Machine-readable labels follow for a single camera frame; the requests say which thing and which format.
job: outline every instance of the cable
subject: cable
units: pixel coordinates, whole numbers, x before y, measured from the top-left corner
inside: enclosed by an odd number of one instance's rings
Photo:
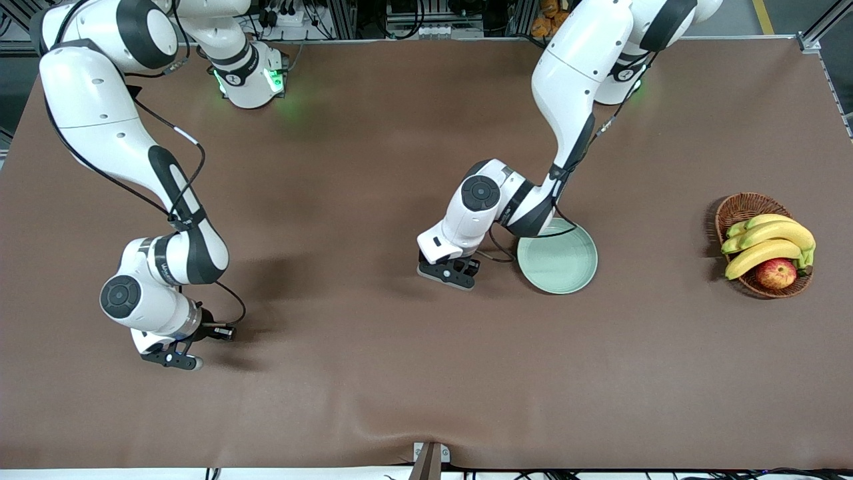
[[[290,73],[296,68],[296,62],[299,61],[299,57],[302,55],[302,49],[305,48],[305,42],[308,40],[308,30],[305,30],[305,38],[303,38],[302,43],[299,44],[299,51],[296,52],[296,57],[293,58],[293,63],[287,67],[287,72]]]
[[[193,174],[189,176],[189,180],[187,180],[187,184],[183,186],[181,191],[178,192],[177,196],[175,196],[175,198],[173,198],[171,201],[171,208],[169,208],[169,212],[166,215],[169,217],[169,220],[173,220],[174,215],[175,215],[175,210],[177,208],[177,203],[181,201],[183,194],[186,193],[187,190],[189,190],[189,187],[193,184],[195,179],[199,176],[199,173],[201,173],[201,168],[205,165],[205,160],[206,160],[205,149],[204,149],[204,147],[201,146],[201,143],[199,143],[198,140],[196,140],[195,138],[192,138],[188,133],[186,133],[184,130],[182,130],[179,126],[176,126],[175,124],[171,123],[169,120],[166,120],[165,118],[156,114],[151,108],[148,108],[147,106],[145,106],[144,103],[140,102],[138,98],[134,98],[133,102],[136,105],[138,105],[141,109],[148,112],[149,115],[153,116],[155,119],[159,120],[161,123],[169,126],[172,130],[174,130],[175,132],[177,132],[178,134],[180,134],[184,138],[188,139],[193,145],[195,145],[199,149],[199,152],[201,152],[201,160],[199,160],[199,166],[197,166],[195,168],[195,171],[193,172]]]
[[[326,24],[322,21],[322,16],[317,10],[317,6],[316,3],[314,3],[314,0],[304,0],[302,4],[305,6],[305,13],[308,14],[309,18],[311,18],[311,25],[315,26],[317,31],[319,31],[321,35],[326,38],[326,40],[334,40],[332,33],[326,28]],[[314,16],[311,16],[311,12],[308,11],[309,5],[312,9],[314,9]]]
[[[571,233],[571,232],[573,232],[573,231],[575,231],[575,230],[577,229],[577,224],[576,224],[575,222],[573,222],[573,221],[569,220],[569,219],[568,219],[568,217],[566,217],[566,216],[565,216],[565,215],[560,211],[560,207],[557,207],[557,199],[556,199],[556,197],[552,197],[552,198],[554,198],[554,200],[551,202],[551,203],[552,203],[552,205],[554,205],[554,211],[555,211],[555,212],[560,216],[560,218],[562,218],[563,220],[565,220],[565,221],[569,222],[569,225],[571,225],[571,226],[570,226],[569,228],[565,229],[564,231],[559,231],[559,232],[557,232],[557,233],[549,233],[548,235],[536,235],[535,237],[531,237],[531,238],[551,238],[551,237],[559,237],[560,235],[565,235],[566,233]]]
[[[177,5],[179,3],[180,3],[180,0],[174,0],[172,2],[170,13],[175,17],[175,23],[177,24],[177,28],[181,31],[181,34],[183,35],[183,42],[187,47],[187,51],[183,56],[183,61],[178,61],[178,62],[172,63],[167,69],[163,70],[160,73],[155,73],[154,75],[148,75],[146,73],[125,73],[125,76],[127,76],[127,77],[140,77],[143,79],[158,79],[160,77],[168,75],[169,73],[174,72],[175,70],[178,70],[180,67],[183,66],[184,63],[189,61],[189,52],[190,52],[189,36],[187,35],[187,31],[183,29],[183,25],[181,25],[181,18],[177,16]]]
[[[249,21],[252,22],[252,35],[254,35],[256,40],[260,40],[260,32],[258,32],[258,25],[255,23],[254,17],[252,17],[250,14],[243,14],[241,16],[248,18]]]
[[[386,30],[386,28],[382,25],[382,22],[381,22],[381,19],[383,17],[385,17],[386,19],[388,18],[388,14],[385,12],[382,12],[380,10],[380,7],[382,6],[382,4],[384,2],[385,2],[385,0],[377,0],[376,1],[376,4],[374,6],[374,13],[376,13],[375,24],[379,28],[379,31],[382,32],[382,34],[385,35],[386,38],[391,38],[393,40],[405,40],[406,38],[410,38],[413,35],[415,35],[416,33],[418,33],[418,31],[420,31],[421,27],[424,26],[424,20],[427,19],[427,8],[424,5],[423,0],[418,0],[418,4],[421,7],[421,19],[418,20],[418,11],[416,9],[415,10],[415,24],[412,26],[412,29],[409,31],[409,33],[406,33],[402,37],[398,37],[397,35],[395,35],[393,33],[389,33]]]
[[[68,24],[71,23],[72,18],[74,18],[74,14],[77,13],[78,10],[83,8],[83,6],[89,2],[89,0],[80,0],[75,3],[71,9],[68,10],[68,13],[65,15],[65,18],[62,19],[62,23],[59,24],[59,30],[56,31],[56,40],[54,40],[54,45],[60,43],[62,41],[62,37],[65,36],[65,31],[68,29]]]
[[[56,132],[56,135],[59,137],[60,141],[62,141],[62,144],[65,145],[65,148],[68,149],[68,151],[70,151],[72,155],[74,155],[80,161],[82,161],[84,165],[91,168],[93,172],[97,173],[98,175],[101,175],[103,178],[105,178],[105,179],[109,180],[110,182],[118,185],[119,187],[129,191],[131,194],[133,194],[133,196],[139,198],[143,202],[146,202],[148,205],[151,205],[152,207],[157,208],[164,215],[169,214],[168,212],[166,212],[165,208],[162,208],[160,205],[154,203],[154,201],[152,201],[151,199],[149,199],[145,195],[134,190],[132,187],[118,181],[115,177],[113,177],[109,173],[106,173],[103,170],[101,170],[100,168],[95,167],[94,165],[92,165],[91,162],[86,160],[86,158],[84,156],[82,156],[73,146],[71,146],[71,144],[68,143],[68,141],[65,139],[65,136],[62,135],[62,132],[60,131],[59,126],[56,124],[56,120],[54,119],[53,112],[50,111],[50,105],[48,105],[47,97],[44,98],[44,108],[47,110],[48,121],[50,122],[50,125],[53,126],[53,129]]]
[[[658,58],[658,54],[659,54],[659,53],[660,53],[660,52],[654,52],[654,55],[652,55],[652,60],[650,60],[650,61],[649,61],[649,63],[646,65],[646,68],[645,68],[642,72],[640,72],[640,75],[638,75],[638,76],[637,76],[637,80],[635,80],[635,81],[634,81],[634,83],[631,85],[631,88],[629,88],[629,89],[628,89],[628,93],[625,95],[625,98],[624,98],[624,99],[622,99],[622,102],[621,102],[621,103],[619,104],[619,106],[616,108],[616,112],[614,112],[614,113],[613,113],[613,115],[611,115],[611,116],[610,116],[610,118],[609,118],[609,119],[607,119],[607,121],[606,121],[606,122],[604,122],[604,123],[603,123],[603,124],[598,128],[598,130],[597,130],[597,131],[595,131],[595,134],[594,134],[594,135],[593,135],[593,137],[589,140],[589,143],[587,143],[586,148],[583,150],[583,154],[581,155],[581,159],[583,159],[583,158],[586,156],[586,153],[587,153],[587,151],[589,150],[589,146],[590,146],[590,145],[592,145],[592,143],[593,143],[593,142],[594,142],[598,137],[600,137],[602,133],[604,133],[608,128],[610,128],[610,125],[612,125],[612,124],[613,124],[613,122],[616,120],[616,117],[619,115],[619,112],[621,112],[621,111],[622,111],[622,107],[624,107],[624,106],[625,106],[625,103],[626,103],[626,102],[628,102],[628,99],[631,97],[631,94],[632,94],[632,93],[634,93],[634,85],[636,85],[636,84],[637,84],[637,82],[639,82],[639,81],[643,78],[643,75],[645,75],[645,74],[646,74],[646,72],[648,72],[649,70],[651,70],[651,69],[652,69],[652,64],[654,63],[654,59]],[[633,66],[635,65],[635,63],[636,63],[636,62],[641,61],[641,60],[645,60],[645,59],[646,59],[646,56],[642,56],[642,57],[640,57],[640,58],[638,58],[638,59],[634,60],[634,62],[631,62],[630,64],[628,64],[627,66],[625,66],[625,68],[633,67]]]
[[[242,298],[240,298],[240,296],[239,296],[239,295],[237,295],[236,293],[234,293],[234,291],[233,291],[232,289],[230,289],[230,288],[226,287],[226,286],[225,286],[225,284],[223,284],[223,283],[222,283],[222,282],[220,282],[219,280],[217,280],[216,282],[213,282],[213,283],[214,283],[214,284],[219,285],[220,287],[222,287],[222,289],[223,289],[223,290],[225,290],[225,291],[227,291],[228,293],[230,293],[230,294],[231,294],[231,296],[233,296],[233,297],[234,297],[234,298],[235,298],[235,299],[240,303],[240,308],[242,309],[242,312],[240,313],[240,316],[239,316],[239,317],[237,317],[237,320],[234,320],[234,321],[228,322],[228,323],[227,323],[227,324],[225,324],[225,325],[226,325],[226,326],[234,326],[234,325],[239,324],[239,323],[240,323],[240,322],[241,322],[241,321],[246,317],[246,303],[244,303],[244,302],[243,302],[243,299],[242,299]]]
[[[8,20],[8,21],[9,21],[9,23],[7,23],[7,24],[6,24],[6,27],[5,27],[5,28],[3,28],[3,22],[4,22],[4,21],[6,21],[6,20]],[[5,35],[5,34],[6,34],[6,32],[8,32],[8,31],[9,31],[9,28],[10,28],[11,26],[12,26],[12,19],[11,19],[11,18],[9,18],[8,16],[6,16],[6,14],[3,14],[3,17],[0,17],[0,28],[2,28],[2,29],[3,29],[3,31],[2,31],[2,32],[0,32],[0,37],[2,37],[3,35]]]
[[[205,480],[218,480],[219,475],[222,473],[221,468],[206,468],[205,469]]]
[[[474,253],[480,254],[489,260],[496,261],[497,263],[513,263],[515,261],[515,255],[513,255],[512,252],[505,249],[503,245],[497,242],[497,240],[495,239],[495,234],[491,231],[493,226],[495,226],[495,224],[491,224],[491,226],[489,227],[489,238],[491,239],[491,242],[495,244],[497,249],[501,250],[503,254],[506,255],[508,258],[495,258],[481,250],[477,250]]]

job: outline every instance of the banana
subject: banana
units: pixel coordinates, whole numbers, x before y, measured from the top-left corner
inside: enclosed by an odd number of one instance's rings
[[[739,246],[741,235],[735,235],[731,237],[729,240],[726,240],[722,243],[722,254],[733,254],[734,252],[740,252],[742,248]]]
[[[763,223],[768,223],[768,222],[777,221],[777,220],[783,221],[783,222],[797,223],[796,220],[792,219],[791,217],[786,217],[785,215],[761,214],[761,215],[756,215],[756,216],[752,217],[751,219],[747,220],[746,221],[746,229],[749,230],[752,227],[761,225]]]
[[[797,245],[788,240],[776,238],[761,242],[734,257],[734,260],[726,267],[726,278],[734,280],[749,272],[754,266],[774,258],[802,260],[802,252]]]
[[[797,265],[798,270],[803,270],[807,266],[813,266],[815,264],[815,249],[811,249],[803,252],[803,259]]]
[[[785,238],[797,245],[803,252],[808,252],[815,247],[815,238],[811,232],[799,223],[788,221],[771,221],[752,227],[740,236],[738,247],[748,249],[753,245],[769,240],[770,238]]]
[[[778,214],[760,214],[752,217],[749,220],[744,220],[742,222],[738,222],[728,228],[726,230],[726,237],[737,237],[745,233],[747,230],[751,229],[754,226],[759,226],[761,224],[765,224],[772,221],[789,221],[797,223],[794,219],[788,218],[785,215]]]

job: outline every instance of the metal bracket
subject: metal bracket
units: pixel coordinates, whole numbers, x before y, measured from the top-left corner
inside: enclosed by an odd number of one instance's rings
[[[814,43],[810,43],[805,39],[802,32],[797,33],[797,43],[800,46],[800,51],[806,55],[821,53],[821,42],[816,40]]]
[[[415,466],[409,480],[441,480],[441,464],[450,462],[450,449],[440,443],[416,443]]]
[[[412,458],[413,461],[418,461],[418,457],[421,456],[421,450],[423,448],[423,442],[415,442],[415,456]],[[438,444],[438,448],[441,451],[441,463],[450,463],[450,449],[441,443]]]

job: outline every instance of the fruit basket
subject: fruit basket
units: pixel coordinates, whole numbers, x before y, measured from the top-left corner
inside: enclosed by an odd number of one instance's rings
[[[717,239],[722,245],[726,241],[726,231],[738,222],[748,220],[759,214],[779,214],[793,218],[791,213],[776,200],[760,193],[738,193],[720,203],[715,217]],[[735,255],[724,255],[726,262],[731,262]],[[781,290],[772,290],[761,285],[755,278],[755,270],[738,278],[750,292],[768,298],[787,298],[795,296],[806,289],[811,283],[812,272],[799,273],[794,283]]]

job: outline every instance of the red apple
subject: red apple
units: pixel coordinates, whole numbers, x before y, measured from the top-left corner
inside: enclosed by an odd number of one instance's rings
[[[774,258],[756,267],[755,278],[768,289],[782,290],[797,279],[797,268],[787,258]]]

